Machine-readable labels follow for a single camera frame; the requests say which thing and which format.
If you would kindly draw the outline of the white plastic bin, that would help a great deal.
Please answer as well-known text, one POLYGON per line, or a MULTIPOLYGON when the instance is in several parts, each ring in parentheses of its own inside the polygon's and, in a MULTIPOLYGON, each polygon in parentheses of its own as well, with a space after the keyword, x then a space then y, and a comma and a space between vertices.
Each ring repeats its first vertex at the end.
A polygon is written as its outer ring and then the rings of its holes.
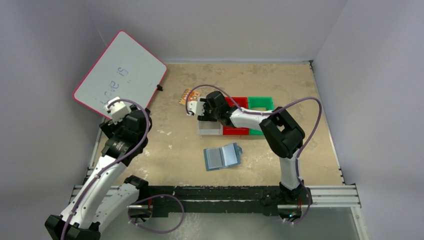
POLYGON ((197 133, 200 136, 221 136, 223 135, 223 126, 218 121, 198 121, 197 133))

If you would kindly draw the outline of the red plastic bin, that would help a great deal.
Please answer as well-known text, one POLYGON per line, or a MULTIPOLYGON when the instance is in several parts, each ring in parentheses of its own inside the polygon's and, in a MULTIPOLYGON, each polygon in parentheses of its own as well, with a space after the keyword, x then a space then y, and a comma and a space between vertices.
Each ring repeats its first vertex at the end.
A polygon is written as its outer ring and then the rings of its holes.
MULTIPOLYGON (((243 108, 248 108, 248 98, 246 96, 239 96, 239 97, 233 97, 234 101, 243 108)), ((238 135, 238 136, 247 136, 249 135, 249 129, 244 127, 229 127, 229 126, 223 126, 222 127, 222 134, 224 136, 232 136, 232 135, 238 135)))

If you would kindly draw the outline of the green plastic bin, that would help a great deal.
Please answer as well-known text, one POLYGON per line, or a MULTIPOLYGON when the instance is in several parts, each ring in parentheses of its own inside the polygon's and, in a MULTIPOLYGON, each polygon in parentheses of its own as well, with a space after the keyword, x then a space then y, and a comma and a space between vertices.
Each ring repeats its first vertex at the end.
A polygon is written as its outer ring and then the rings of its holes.
POLYGON ((255 111, 272 111, 274 110, 274 101, 269 96, 248 96, 248 109, 255 111))

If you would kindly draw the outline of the blue card holder wallet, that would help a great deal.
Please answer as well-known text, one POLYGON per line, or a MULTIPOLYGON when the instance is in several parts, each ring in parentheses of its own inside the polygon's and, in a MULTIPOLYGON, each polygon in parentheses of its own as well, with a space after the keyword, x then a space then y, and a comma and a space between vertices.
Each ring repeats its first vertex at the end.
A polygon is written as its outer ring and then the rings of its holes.
POLYGON ((240 165, 242 154, 243 154, 242 148, 239 145, 237 145, 235 142, 221 146, 221 147, 206 148, 203 150, 205 169, 206 171, 214 171, 214 170, 220 170, 220 169, 225 169, 225 168, 230 168, 233 166, 240 165), (209 149, 221 150, 222 163, 223 163, 222 167, 209 168, 208 159, 207 159, 207 150, 209 149))

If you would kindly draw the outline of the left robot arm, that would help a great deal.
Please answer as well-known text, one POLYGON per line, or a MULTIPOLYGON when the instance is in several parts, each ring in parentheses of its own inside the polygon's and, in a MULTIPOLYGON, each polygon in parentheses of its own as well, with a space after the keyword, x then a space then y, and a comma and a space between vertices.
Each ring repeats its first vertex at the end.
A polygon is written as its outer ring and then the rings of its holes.
POLYGON ((98 240, 112 220, 132 203, 142 205, 149 199, 148 182, 137 176, 127 177, 112 195, 107 193, 115 180, 142 153, 148 144, 144 136, 152 128, 150 110, 131 105, 130 113, 120 122, 100 124, 107 141, 93 172, 76 197, 60 215, 50 215, 44 223, 53 240, 98 240))

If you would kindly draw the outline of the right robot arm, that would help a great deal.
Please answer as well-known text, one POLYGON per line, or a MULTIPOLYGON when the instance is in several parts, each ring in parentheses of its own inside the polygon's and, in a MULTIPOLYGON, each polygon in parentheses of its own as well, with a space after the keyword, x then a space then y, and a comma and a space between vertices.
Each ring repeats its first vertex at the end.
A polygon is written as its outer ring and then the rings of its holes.
POLYGON ((197 115, 199 121, 261 131, 272 152, 279 157, 282 200, 292 204, 300 198, 304 188, 298 154, 306 134, 287 110, 278 107, 275 110, 259 111, 231 106, 220 91, 213 91, 205 98, 190 103, 189 109, 197 115))

